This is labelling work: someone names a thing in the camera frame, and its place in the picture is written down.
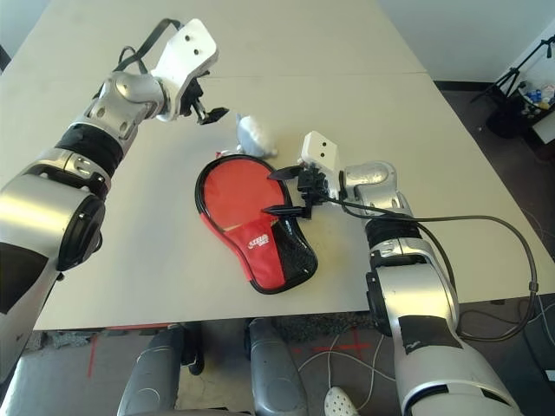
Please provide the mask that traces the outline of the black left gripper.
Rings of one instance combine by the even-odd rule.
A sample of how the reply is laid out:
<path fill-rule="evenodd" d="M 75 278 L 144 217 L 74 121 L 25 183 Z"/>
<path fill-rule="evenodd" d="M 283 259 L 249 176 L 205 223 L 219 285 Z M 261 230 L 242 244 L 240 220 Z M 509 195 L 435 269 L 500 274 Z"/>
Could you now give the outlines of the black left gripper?
<path fill-rule="evenodd" d="M 225 107 L 216 107 L 207 112 L 200 102 L 203 93 L 199 82 L 193 78 L 180 97 L 179 116 L 188 117 L 192 113 L 196 113 L 197 122 L 200 125 L 208 125 L 219 121 L 229 112 L 229 109 Z"/>

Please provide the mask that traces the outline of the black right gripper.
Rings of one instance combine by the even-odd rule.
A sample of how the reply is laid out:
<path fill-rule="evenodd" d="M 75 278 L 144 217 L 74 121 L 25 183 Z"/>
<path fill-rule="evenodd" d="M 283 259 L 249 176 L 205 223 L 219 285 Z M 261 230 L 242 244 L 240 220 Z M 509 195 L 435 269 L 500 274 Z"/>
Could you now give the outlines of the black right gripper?
<path fill-rule="evenodd" d="M 287 166 L 277 169 L 268 175 L 268 179 L 287 181 L 297 177 L 297 190 L 300 193 L 304 206 L 270 206 L 262 210 L 275 217 L 301 217 L 311 219 L 312 208 L 322 205 L 330 198 L 329 185 L 326 175 L 318 168 Z"/>

